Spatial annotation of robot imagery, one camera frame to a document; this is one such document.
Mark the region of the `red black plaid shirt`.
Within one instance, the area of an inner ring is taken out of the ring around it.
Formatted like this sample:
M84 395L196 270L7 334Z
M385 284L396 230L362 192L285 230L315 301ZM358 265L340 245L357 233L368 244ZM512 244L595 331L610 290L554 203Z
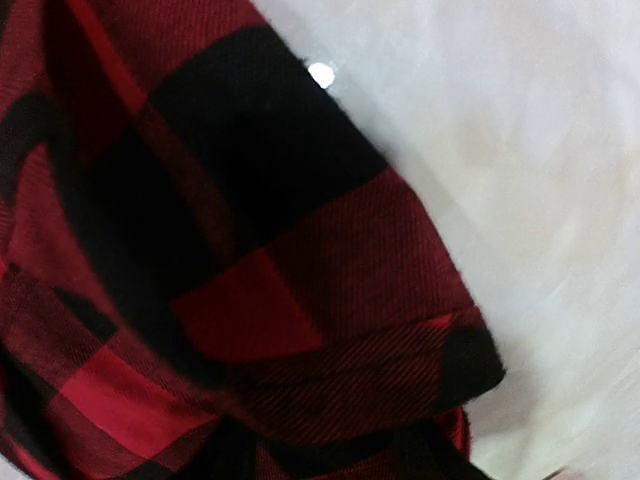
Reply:
M250 1L1 5L1 456L479 479L504 369L413 189Z

